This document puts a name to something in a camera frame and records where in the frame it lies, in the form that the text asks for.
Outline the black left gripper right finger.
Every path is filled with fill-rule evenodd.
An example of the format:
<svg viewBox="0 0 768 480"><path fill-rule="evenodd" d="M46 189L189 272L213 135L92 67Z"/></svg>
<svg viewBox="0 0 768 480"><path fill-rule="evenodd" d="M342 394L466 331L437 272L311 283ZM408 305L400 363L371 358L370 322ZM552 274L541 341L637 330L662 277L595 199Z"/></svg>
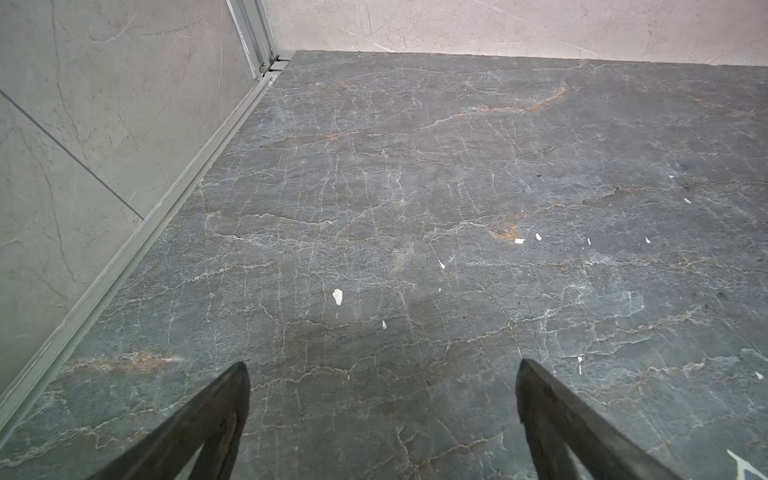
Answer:
<svg viewBox="0 0 768 480"><path fill-rule="evenodd" d="M577 479L576 456L594 479L677 479L537 361L521 360L517 411L540 479Z"/></svg>

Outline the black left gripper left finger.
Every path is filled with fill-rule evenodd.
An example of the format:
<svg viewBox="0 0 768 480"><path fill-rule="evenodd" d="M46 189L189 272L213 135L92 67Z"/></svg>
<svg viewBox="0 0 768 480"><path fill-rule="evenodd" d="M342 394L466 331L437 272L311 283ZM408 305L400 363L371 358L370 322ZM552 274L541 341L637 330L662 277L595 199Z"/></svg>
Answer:
<svg viewBox="0 0 768 480"><path fill-rule="evenodd" d="M177 412L93 479L174 479L190 460L191 479L228 479L250 405L247 366L232 364Z"/></svg>

